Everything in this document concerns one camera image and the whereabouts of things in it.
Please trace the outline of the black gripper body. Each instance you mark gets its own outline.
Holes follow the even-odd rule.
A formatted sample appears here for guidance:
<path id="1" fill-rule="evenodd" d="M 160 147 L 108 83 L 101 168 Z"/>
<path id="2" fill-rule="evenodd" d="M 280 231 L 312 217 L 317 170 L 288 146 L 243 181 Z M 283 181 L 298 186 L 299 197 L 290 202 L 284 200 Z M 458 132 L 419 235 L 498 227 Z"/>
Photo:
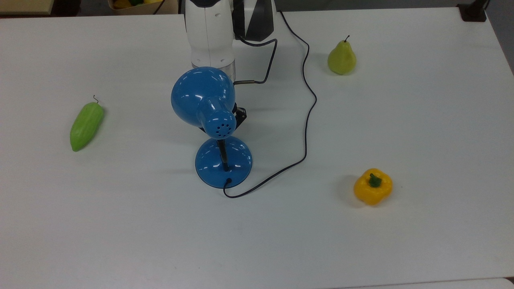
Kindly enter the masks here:
<path id="1" fill-rule="evenodd" d="M 236 119 L 236 128 L 235 129 L 237 129 L 247 119 L 246 109 L 243 107 L 239 107 L 237 104 L 234 104 L 233 115 L 235 116 L 235 119 Z"/>

